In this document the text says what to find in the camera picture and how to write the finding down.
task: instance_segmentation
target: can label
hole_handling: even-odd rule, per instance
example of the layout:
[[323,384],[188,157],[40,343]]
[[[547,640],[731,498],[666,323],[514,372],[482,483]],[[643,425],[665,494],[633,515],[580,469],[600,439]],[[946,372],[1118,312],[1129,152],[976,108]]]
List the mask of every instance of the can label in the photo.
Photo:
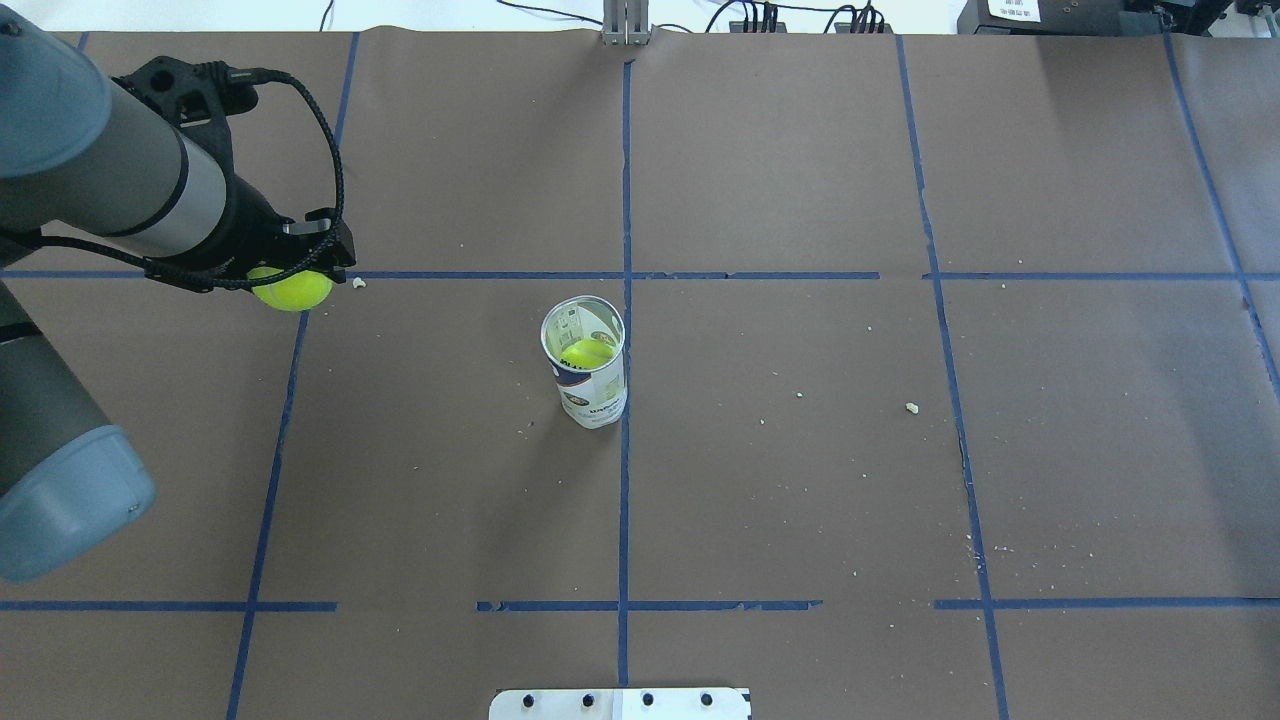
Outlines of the can label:
[[543,320],[543,351],[552,364],[561,406],[584,428],[617,421],[627,405],[622,316],[607,300],[580,295]]

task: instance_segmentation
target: white metal plate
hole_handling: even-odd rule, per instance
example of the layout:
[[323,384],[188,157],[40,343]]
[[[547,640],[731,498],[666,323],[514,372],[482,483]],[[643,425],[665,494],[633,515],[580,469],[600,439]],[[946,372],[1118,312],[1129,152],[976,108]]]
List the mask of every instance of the white metal plate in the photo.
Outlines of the white metal plate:
[[740,688],[503,691],[489,720],[750,720],[750,698]]

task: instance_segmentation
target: white label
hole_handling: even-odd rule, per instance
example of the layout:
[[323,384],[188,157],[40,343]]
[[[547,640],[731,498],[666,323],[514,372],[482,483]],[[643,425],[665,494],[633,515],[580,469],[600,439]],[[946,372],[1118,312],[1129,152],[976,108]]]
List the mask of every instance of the white label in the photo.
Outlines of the white label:
[[1007,20],[1039,22],[1039,0],[987,0],[987,9]]

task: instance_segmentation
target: can rim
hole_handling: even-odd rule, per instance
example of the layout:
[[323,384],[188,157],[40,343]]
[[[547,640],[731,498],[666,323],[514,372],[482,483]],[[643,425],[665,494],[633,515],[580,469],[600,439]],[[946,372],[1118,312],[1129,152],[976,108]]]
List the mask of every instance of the can rim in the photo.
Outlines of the can rim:
[[[581,302],[584,300],[591,300],[591,301],[599,302],[600,305],[604,305],[605,307],[608,307],[609,311],[613,313],[613,316],[618,319],[618,327],[622,328],[622,337],[618,338],[618,352],[616,352],[613,355],[613,357],[608,363],[605,363],[604,365],[600,365],[599,368],[594,368],[591,370],[581,370],[579,368],[570,368],[568,365],[561,363],[559,357],[553,356],[550,348],[547,347],[547,324],[550,323],[552,315],[554,315],[557,310],[564,307],[566,305],[571,305],[573,302]],[[582,374],[588,374],[589,375],[591,373],[599,373],[600,370],[604,370],[609,365],[612,365],[612,364],[614,364],[614,363],[617,363],[618,360],[622,359],[622,351],[627,346],[627,324],[622,320],[622,313],[618,313],[618,309],[614,307],[613,304],[609,302],[608,300],[605,300],[603,297],[599,297],[599,296],[595,296],[595,295],[577,295],[577,296],[570,297],[568,300],[563,300],[561,302],[557,302],[550,310],[547,311],[547,316],[543,318],[541,340],[539,342],[541,342],[543,354],[547,355],[547,359],[552,361],[552,365],[556,365],[557,368],[561,368],[561,369],[563,369],[563,370],[566,370],[568,373],[576,373],[579,375],[582,375]]]

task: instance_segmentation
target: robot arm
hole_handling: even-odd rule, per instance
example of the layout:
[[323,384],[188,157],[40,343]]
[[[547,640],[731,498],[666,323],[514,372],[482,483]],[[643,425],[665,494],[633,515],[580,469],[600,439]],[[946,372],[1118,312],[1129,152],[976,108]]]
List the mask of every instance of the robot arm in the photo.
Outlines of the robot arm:
[[[335,206],[303,222],[278,214],[234,172],[227,115],[251,110],[265,82],[302,94],[333,152]],[[110,245],[45,237],[52,220]],[[195,292],[303,273],[328,287],[356,261],[337,142],[298,81],[172,58],[113,81],[0,5],[0,268],[45,246],[108,255]],[[123,430],[0,283],[0,578],[51,571],[154,497]]]

